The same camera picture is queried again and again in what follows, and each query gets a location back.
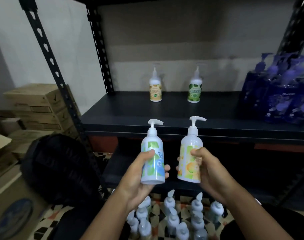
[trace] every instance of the blue round logo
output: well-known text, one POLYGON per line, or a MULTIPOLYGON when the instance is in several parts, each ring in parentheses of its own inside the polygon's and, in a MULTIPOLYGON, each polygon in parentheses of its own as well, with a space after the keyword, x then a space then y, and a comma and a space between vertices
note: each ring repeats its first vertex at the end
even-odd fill
POLYGON ((0 239, 9 239, 16 235, 30 219, 33 213, 33 203, 22 198, 12 203, 0 219, 0 239))

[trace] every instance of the forearm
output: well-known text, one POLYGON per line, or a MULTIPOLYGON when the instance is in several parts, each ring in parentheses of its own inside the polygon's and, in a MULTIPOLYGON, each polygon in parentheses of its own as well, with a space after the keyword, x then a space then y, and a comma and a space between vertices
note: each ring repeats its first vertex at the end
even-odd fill
POLYGON ((247 240, 293 240, 241 186, 227 198, 227 208, 247 240))
POLYGON ((96 215, 81 240, 119 239, 126 221, 127 202, 116 189, 96 215))

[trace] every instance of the person's left hand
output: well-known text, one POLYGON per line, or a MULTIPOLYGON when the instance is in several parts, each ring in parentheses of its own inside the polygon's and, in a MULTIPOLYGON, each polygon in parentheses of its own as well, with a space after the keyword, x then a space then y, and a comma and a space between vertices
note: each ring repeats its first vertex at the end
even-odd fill
MULTIPOLYGON (((129 166, 115 190, 127 201, 128 212, 138 207, 154 187, 154 185, 141 184, 143 165, 153 157, 154 153, 154 150, 141 152, 129 166)), ((170 166, 165 165, 164 170, 166 171, 165 177, 167 179, 169 177, 168 171, 170 170, 170 166)))

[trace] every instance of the orange label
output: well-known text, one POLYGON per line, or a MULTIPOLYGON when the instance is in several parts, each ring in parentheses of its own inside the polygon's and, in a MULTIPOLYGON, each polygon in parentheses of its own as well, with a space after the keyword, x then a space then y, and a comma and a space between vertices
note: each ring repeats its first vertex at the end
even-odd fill
POLYGON ((162 99, 162 86, 160 84, 150 85, 150 100, 159 101, 162 99))

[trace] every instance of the person's right hand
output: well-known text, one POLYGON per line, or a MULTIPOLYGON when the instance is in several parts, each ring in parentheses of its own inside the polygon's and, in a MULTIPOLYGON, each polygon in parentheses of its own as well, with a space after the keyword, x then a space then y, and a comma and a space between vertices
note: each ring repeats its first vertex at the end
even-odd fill
POLYGON ((206 148, 192 149, 191 155, 202 158, 202 165, 200 166, 201 188, 215 200, 227 205, 229 195, 241 188, 241 186, 220 163, 218 158, 213 156, 206 148))

